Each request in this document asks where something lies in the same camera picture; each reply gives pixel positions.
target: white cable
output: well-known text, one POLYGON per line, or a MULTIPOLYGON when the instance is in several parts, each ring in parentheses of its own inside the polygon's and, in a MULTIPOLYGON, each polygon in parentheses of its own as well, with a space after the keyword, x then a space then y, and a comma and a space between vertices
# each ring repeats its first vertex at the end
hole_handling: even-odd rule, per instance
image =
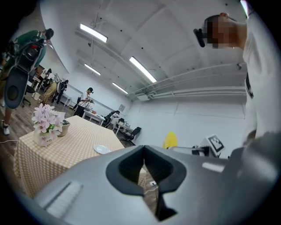
POLYGON ((157 188, 155 188, 155 189, 153 189, 153 190, 148 190, 148 191, 146 191, 144 194, 146 194, 147 192, 153 192, 153 191, 155 191, 157 188))
POLYGON ((5 142, 17 142, 18 140, 8 140, 8 141, 5 141, 5 142))

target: checkered tablecloth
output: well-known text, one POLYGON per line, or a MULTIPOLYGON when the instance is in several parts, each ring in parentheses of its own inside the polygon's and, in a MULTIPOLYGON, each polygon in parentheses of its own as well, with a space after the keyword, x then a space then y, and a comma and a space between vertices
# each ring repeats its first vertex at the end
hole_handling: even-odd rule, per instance
MULTIPOLYGON (((111 151, 123 149, 112 130, 98 126, 78 116, 66 119, 70 122, 68 133, 47 147, 38 146, 33 132, 20 137, 15 156, 14 173, 22 179, 25 192, 34 197, 51 180, 76 163, 99 156, 95 144, 107 146, 111 151)), ((145 170, 140 171, 139 185, 145 187, 145 170)))

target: chair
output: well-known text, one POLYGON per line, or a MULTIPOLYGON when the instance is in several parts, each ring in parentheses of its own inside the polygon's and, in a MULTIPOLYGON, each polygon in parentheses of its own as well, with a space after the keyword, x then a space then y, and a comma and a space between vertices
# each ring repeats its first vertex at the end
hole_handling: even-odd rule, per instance
MULTIPOLYGON (((28 81, 29 82, 33 82, 33 78, 34 78, 34 76, 35 76, 35 71, 33 71, 33 72, 30 72, 30 74, 29 74, 29 78, 28 78, 28 81)), ((26 93, 31 93, 31 94, 33 94, 33 93, 35 93, 35 90, 32 88, 32 87, 30 87, 30 86, 26 86, 26 90, 25 90, 25 95, 26 95, 26 93)), ((31 105, 31 102, 29 101, 29 100, 27 100, 25 97, 23 97, 23 100, 22 100, 22 107, 25 107, 25 102, 24 101, 26 101, 26 102, 28 102, 29 103, 29 106, 31 105)))
POLYGON ((134 129, 131 133, 122 133, 124 135, 125 138, 120 139, 121 141, 126 141, 131 143, 132 145, 135 145, 132 140, 135 138, 135 136, 140 133, 141 128, 137 127, 136 129, 134 129))

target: fluorescent light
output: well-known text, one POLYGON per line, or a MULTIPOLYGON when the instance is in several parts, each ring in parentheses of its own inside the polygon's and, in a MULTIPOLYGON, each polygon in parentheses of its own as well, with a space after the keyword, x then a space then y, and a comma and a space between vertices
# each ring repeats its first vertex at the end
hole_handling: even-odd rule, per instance
POLYGON ((246 13, 247 18, 249 18, 248 17, 249 16, 249 8, 248 8, 247 2, 245 0, 241 0, 240 3, 241 3, 241 5, 242 5, 242 7, 243 7, 243 9, 246 13))
POLYGON ((156 79, 141 65, 134 57, 130 58, 131 63, 133 63, 141 72, 144 73, 145 76, 148 77, 148 79, 155 83, 156 79))
POLYGON ((85 64, 85 66, 90 70, 94 71, 97 75, 101 75, 101 73, 99 73, 97 70, 93 69, 92 67, 88 66, 87 64, 85 64))
POLYGON ((103 34, 99 33, 98 31, 91 29, 90 27, 87 27, 83 24, 80 24, 80 28, 82 30, 85 30, 86 32, 90 33, 91 35, 94 35, 95 37, 102 40, 103 42, 105 42, 105 43, 107 42, 107 37, 104 36, 103 34))
POLYGON ((112 83, 115 87, 118 87, 121 91, 125 92, 126 94, 128 93, 127 91, 125 91, 124 89, 122 89, 121 87, 119 87, 117 84, 112 83))

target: white plate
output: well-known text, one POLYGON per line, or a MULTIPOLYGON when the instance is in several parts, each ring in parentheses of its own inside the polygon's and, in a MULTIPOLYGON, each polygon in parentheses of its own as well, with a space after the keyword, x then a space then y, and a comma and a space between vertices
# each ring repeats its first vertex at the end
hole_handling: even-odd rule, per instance
POLYGON ((107 147, 103 145, 94 145, 94 150, 102 155, 111 152, 107 147))

